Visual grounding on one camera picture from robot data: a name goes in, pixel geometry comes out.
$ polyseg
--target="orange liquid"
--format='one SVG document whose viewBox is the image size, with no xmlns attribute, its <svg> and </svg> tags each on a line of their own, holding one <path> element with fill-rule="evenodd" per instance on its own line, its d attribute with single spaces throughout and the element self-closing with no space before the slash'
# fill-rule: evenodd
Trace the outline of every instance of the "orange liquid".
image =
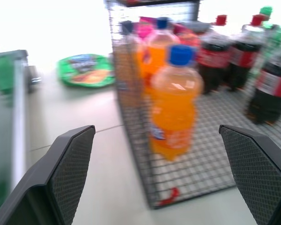
<svg viewBox="0 0 281 225">
<path fill-rule="evenodd" d="M 166 40 L 155 40 L 148 44 L 149 59 L 144 62 L 145 92 L 147 94 L 152 94 L 151 80 L 153 75 L 167 64 L 168 48 L 178 42 L 176 36 L 169 36 L 166 37 Z"/>
<path fill-rule="evenodd" d="M 115 51 L 115 57 L 120 102 L 123 106 L 138 107 L 141 105 L 138 91 L 143 76 L 142 52 L 129 52 L 125 46 L 120 46 Z"/>
<path fill-rule="evenodd" d="M 153 151 L 172 161 L 191 146 L 197 115 L 194 99 L 201 92 L 202 81 L 194 70 L 168 67 L 153 78 L 152 85 Z"/>
</svg>

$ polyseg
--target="bottle label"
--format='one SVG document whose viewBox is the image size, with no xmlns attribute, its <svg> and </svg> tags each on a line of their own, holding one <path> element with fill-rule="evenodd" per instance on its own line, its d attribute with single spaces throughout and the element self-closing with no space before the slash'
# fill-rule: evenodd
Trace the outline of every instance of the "bottle label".
<svg viewBox="0 0 281 225">
<path fill-rule="evenodd" d="M 251 68 L 259 52 L 244 52 L 235 47 L 231 49 L 230 62 L 236 66 Z"/>
<path fill-rule="evenodd" d="M 151 135 L 154 141 L 164 148 L 181 149 L 190 144 L 192 129 L 166 130 L 151 123 Z"/>
<path fill-rule="evenodd" d="M 72 56 L 68 63 L 81 74 L 94 70 L 94 66 L 97 64 L 95 57 L 90 54 Z"/>
<path fill-rule="evenodd" d="M 200 49 L 197 61 L 207 67 L 226 68 L 229 63 L 230 51 L 215 52 Z"/>
<path fill-rule="evenodd" d="M 266 94 L 281 97 L 281 77 L 262 70 L 256 88 Z"/>
</svg>

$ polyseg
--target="orange soda bottle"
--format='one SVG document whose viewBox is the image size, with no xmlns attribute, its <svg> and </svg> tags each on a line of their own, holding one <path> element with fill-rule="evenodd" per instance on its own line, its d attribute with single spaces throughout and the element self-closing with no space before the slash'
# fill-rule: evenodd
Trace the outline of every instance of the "orange soda bottle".
<svg viewBox="0 0 281 225">
<path fill-rule="evenodd" d="M 123 37 L 116 44 L 114 51 L 118 93 L 121 104 L 138 107 L 140 101 L 137 89 L 143 84 L 144 45 L 142 40 L 134 35 L 131 21 L 121 22 L 121 27 Z"/>
<path fill-rule="evenodd" d="M 168 48 L 179 44 L 179 39 L 168 28 L 169 19 L 159 17 L 156 20 L 156 30 L 145 40 L 148 58 L 144 62 L 145 92 L 151 92 L 151 78 L 166 64 Z"/>
<path fill-rule="evenodd" d="M 194 59 L 194 49 L 174 45 L 170 48 L 169 64 L 152 78 L 150 139 L 153 152 L 166 160 L 173 161 L 191 146 L 197 116 L 194 100 L 203 86 L 201 76 L 187 67 Z"/>
</svg>

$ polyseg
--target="green bottle cap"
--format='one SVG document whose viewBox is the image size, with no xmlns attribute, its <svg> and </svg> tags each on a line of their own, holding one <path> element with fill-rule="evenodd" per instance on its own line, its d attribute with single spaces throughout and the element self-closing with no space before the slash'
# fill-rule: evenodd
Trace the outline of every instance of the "green bottle cap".
<svg viewBox="0 0 281 225">
<path fill-rule="evenodd" d="M 260 14 L 264 14 L 264 15 L 267 15 L 268 17 L 270 17 L 271 16 L 271 14 L 272 14 L 272 12 L 273 12 L 273 7 L 271 7 L 271 6 L 264 6 L 264 7 L 262 7 L 261 9 L 260 9 Z"/>
</svg>

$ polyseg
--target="wire basket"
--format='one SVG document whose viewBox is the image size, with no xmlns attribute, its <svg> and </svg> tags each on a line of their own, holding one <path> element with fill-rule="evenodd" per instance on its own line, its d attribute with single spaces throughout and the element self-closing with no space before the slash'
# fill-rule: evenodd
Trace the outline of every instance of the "wire basket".
<svg viewBox="0 0 281 225">
<path fill-rule="evenodd" d="M 159 209 L 235 187 L 222 138 L 218 133 L 221 124 L 266 134 L 281 148 L 281 119 L 273 127 L 256 126 L 244 116 L 244 109 L 254 91 L 255 82 L 250 80 L 245 91 L 232 93 L 222 88 L 216 94 L 199 97 L 196 102 L 199 117 L 195 123 L 192 149 L 189 152 L 173 162 L 154 154 L 149 141 L 150 106 L 142 98 L 137 63 L 131 52 L 133 46 L 117 48 L 117 42 L 122 38 L 119 22 L 132 20 L 136 16 L 167 16 L 175 22 L 187 23 L 197 20 L 199 3 L 189 1 L 126 8 L 116 0 L 107 0 L 107 7 L 118 102 L 150 208 Z"/>
<path fill-rule="evenodd" d="M 118 0 L 119 3 L 125 5 L 126 7 L 138 7 L 138 6 L 152 6 L 159 4 L 169 4 L 169 3 L 179 3 L 186 2 L 185 0 Z"/>
</svg>

